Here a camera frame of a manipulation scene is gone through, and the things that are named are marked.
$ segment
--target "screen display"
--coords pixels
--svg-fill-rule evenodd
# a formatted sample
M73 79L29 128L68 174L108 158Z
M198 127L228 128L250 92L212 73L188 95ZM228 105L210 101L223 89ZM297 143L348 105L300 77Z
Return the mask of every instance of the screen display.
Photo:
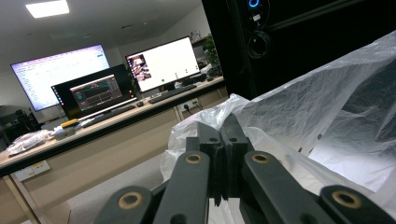
M136 100L123 64L50 88L69 119L85 119Z
M187 36L125 58L141 92L200 72Z
M109 67L101 45L69 51L24 63L14 63L12 70L35 111L58 104L51 86L83 77Z

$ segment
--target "plastic sheet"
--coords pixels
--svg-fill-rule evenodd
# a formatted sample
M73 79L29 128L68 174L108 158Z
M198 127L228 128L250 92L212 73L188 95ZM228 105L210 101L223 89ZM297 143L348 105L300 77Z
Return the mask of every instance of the plastic sheet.
M41 130L18 137L9 147L7 147L9 156L15 156L33 147L43 145L47 140L53 138L52 133L53 132L51 131Z
M231 94L173 128L164 179L186 137L196 136L196 122L218 130L233 112L255 149L275 155L305 189L318 194L327 185L347 186L396 217L395 59L393 32L252 101ZM223 221L212 223L233 219L224 210L217 214Z

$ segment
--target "ceiling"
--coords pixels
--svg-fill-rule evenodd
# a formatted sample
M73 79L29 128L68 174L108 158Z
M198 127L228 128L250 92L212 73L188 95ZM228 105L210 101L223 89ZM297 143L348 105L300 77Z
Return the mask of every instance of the ceiling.
M67 0L70 13L34 19L25 5L38 2L45 0L1 1L0 76L11 72L12 63L162 35L201 5L201 0Z

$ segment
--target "yellow object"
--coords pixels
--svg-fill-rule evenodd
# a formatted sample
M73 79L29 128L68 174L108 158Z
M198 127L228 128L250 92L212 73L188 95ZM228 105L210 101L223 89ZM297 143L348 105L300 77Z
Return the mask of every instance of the yellow object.
M72 119L72 120L69 120L69 121L67 121L67 122L65 122L65 123L62 123L62 124L61 124L61 127L62 127L62 128L65 128L65 127L70 126L70 125L72 125L72 124L75 124L75 123L77 123L77 122L78 122L78 119Z

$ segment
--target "white wall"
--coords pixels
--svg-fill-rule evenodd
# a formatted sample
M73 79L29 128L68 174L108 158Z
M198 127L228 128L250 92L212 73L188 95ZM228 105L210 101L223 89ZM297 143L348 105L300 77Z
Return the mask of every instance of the white wall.
M189 35L191 31L200 31L202 37L210 33L204 7L202 5L193 10L163 35L118 46L114 49L107 49L105 54L110 66L115 66L120 63L124 63L124 57L128 54L155 47L165 42ZM9 68L9 73L5 75L2 74L2 76L0 76L0 105L7 105L6 107L0 108L0 116L14 113L20 108L26 113L29 113L29 107L32 108L21 84L15 77L11 68ZM55 119L59 117L62 112L59 106L54 106L34 113L38 121L41 122L46 119Z

